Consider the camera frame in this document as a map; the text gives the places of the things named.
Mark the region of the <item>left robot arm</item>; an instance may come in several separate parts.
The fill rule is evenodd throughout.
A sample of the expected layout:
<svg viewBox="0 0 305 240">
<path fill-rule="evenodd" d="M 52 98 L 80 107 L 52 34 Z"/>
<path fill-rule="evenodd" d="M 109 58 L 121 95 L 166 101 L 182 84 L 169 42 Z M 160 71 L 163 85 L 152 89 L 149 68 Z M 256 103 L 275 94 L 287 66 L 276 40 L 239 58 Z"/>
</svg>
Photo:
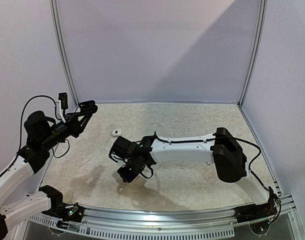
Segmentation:
<svg viewBox="0 0 305 240">
<path fill-rule="evenodd" d="M 70 136 L 78 138 L 96 111 L 97 107 L 94 106 L 68 113 L 60 122 L 45 116 L 41 110 L 28 116 L 24 123 L 26 145 L 18 150 L 0 175 L 0 240 L 18 223 L 37 213 L 50 212 L 56 217 L 63 217 L 67 213 L 63 194 L 49 185 L 11 204 L 4 202 L 22 182 L 44 167 L 52 148 Z"/>
</svg>

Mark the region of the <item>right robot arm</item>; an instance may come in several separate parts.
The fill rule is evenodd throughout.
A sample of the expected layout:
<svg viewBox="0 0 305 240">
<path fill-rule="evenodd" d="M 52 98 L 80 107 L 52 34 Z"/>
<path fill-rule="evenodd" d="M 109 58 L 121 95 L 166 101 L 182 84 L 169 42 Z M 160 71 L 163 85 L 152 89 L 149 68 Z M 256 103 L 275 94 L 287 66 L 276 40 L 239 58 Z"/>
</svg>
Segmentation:
<svg viewBox="0 0 305 240">
<path fill-rule="evenodd" d="M 236 184 L 253 201 L 251 214 L 262 218 L 270 211 L 269 199 L 273 192 L 252 171 L 240 142 L 224 127 L 215 133 L 195 137 L 165 138 L 144 136 L 140 141 L 130 141 L 118 136 L 108 157 L 120 164 L 117 173 L 125 183 L 131 183 L 145 168 L 168 162 L 200 162 L 213 164 L 217 177 L 224 183 Z"/>
</svg>

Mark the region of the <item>black charging case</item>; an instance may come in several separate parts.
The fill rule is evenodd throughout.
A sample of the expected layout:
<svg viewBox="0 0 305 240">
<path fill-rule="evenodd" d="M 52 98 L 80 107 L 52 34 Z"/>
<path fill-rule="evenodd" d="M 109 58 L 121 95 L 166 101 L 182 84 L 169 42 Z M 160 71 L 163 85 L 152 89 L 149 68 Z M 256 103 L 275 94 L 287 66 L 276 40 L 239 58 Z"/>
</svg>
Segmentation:
<svg viewBox="0 0 305 240">
<path fill-rule="evenodd" d="M 98 106 L 94 100 L 87 100 L 78 104 L 81 113 L 95 114 L 98 111 Z"/>
</svg>

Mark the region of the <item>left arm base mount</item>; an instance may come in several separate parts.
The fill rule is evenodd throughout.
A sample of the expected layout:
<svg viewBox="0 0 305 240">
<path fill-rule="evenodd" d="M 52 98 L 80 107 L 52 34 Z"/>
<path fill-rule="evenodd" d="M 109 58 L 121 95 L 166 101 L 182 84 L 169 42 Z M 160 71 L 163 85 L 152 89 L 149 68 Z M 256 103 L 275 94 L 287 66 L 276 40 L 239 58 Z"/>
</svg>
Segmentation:
<svg viewBox="0 0 305 240">
<path fill-rule="evenodd" d="M 62 203 L 57 208 L 52 208 L 41 213 L 50 217 L 61 219 L 63 222 L 76 222 L 81 223 L 85 207 L 79 205 L 78 202 L 74 204 Z"/>
</svg>

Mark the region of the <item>white charging case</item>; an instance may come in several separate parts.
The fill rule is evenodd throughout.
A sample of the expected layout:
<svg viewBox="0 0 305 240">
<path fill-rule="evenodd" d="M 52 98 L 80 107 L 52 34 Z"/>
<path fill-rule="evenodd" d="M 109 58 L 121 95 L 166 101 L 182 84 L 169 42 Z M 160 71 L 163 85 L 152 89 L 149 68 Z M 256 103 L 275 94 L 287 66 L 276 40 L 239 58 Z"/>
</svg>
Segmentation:
<svg viewBox="0 0 305 240">
<path fill-rule="evenodd" d="M 120 137 L 120 136 L 122 136 L 122 134 L 123 134 L 123 132 L 119 129 L 115 129 L 111 133 L 112 137 L 114 137 L 114 138 Z"/>
</svg>

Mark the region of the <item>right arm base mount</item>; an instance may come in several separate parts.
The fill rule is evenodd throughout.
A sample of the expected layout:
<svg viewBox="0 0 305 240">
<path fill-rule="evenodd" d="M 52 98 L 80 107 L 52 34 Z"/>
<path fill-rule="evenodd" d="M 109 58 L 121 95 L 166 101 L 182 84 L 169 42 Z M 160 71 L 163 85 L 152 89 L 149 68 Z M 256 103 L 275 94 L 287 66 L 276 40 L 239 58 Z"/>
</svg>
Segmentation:
<svg viewBox="0 0 305 240">
<path fill-rule="evenodd" d="M 264 219 L 277 213 L 274 202 L 263 204 L 247 204 L 234 208 L 235 217 L 238 223 Z"/>
</svg>

